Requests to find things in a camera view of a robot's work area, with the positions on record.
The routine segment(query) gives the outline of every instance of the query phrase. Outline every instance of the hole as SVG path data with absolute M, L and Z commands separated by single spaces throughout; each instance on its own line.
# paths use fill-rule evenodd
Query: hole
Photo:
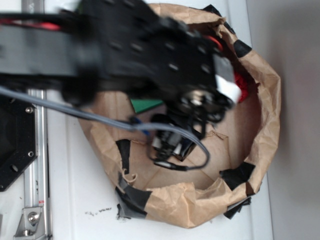
M 10 169 L 11 169 L 11 171 L 14 172 L 14 173 L 17 173 L 17 172 L 19 171 L 19 169 L 17 168 L 17 166 L 16 166 L 16 165 L 13 165 L 13 164 L 10 166 Z

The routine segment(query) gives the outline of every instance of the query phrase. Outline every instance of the black tape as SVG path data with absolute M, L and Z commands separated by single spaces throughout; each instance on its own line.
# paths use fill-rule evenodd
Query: black tape
M 226 211 L 223 215 L 228 219 L 232 219 L 236 213 L 240 213 L 243 206 L 251 204 L 251 197 L 248 197 L 232 206 L 228 207 L 228 211 Z
M 118 146 L 118 149 L 121 154 L 122 169 L 125 169 L 124 174 L 129 174 L 130 172 L 129 158 L 130 158 L 131 141 L 127 139 L 123 139 L 123 140 L 118 140 L 115 143 Z
M 222 16 L 221 16 L 221 13 L 218 11 L 218 9 L 216 9 L 216 8 L 215 8 L 214 6 L 212 6 L 211 4 L 210 4 L 209 6 L 206 6 L 206 7 L 205 7 L 204 9 L 202 9 L 202 10 L 204 10 L 204 11 L 206 11 L 206 12 L 209 12 L 209 13 L 216 14 L 216 15 L 222 17 Z M 223 25 L 230 31 L 230 33 L 236 34 L 235 30 L 234 30 L 227 22 L 225 22 Z
M 152 192 L 142 191 L 130 186 L 121 174 L 119 174 L 119 185 L 125 193 L 122 193 L 120 189 L 116 187 L 115 193 L 119 200 L 118 216 L 123 218 L 145 219 L 147 213 L 144 209 Z
M 247 182 L 255 169 L 255 165 L 243 162 L 236 169 L 220 171 L 220 176 L 226 182 L 231 190 L 234 190 L 240 184 Z
M 233 44 L 235 54 L 238 58 L 242 58 L 251 52 L 252 48 L 241 40 L 237 40 Z

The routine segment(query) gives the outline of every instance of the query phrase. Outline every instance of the white wall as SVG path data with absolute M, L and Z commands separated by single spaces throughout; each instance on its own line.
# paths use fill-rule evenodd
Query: white wall
M 268 171 L 275 240 L 320 238 L 320 1 L 247 0 L 253 48 L 282 77 Z
M 1 12 L 19 12 L 21 11 L 21 0 L 1 0 Z

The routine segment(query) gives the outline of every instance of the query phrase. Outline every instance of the metal bracket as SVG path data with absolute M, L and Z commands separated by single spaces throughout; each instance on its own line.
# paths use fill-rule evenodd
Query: metal bracket
M 13 240 L 46 240 L 45 216 L 42 207 L 27 207 L 22 216 Z

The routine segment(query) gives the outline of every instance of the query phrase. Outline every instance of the black metal plate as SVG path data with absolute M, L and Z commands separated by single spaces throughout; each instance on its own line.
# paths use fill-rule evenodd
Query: black metal plate
M 35 108 L 0 95 L 0 192 L 36 158 Z

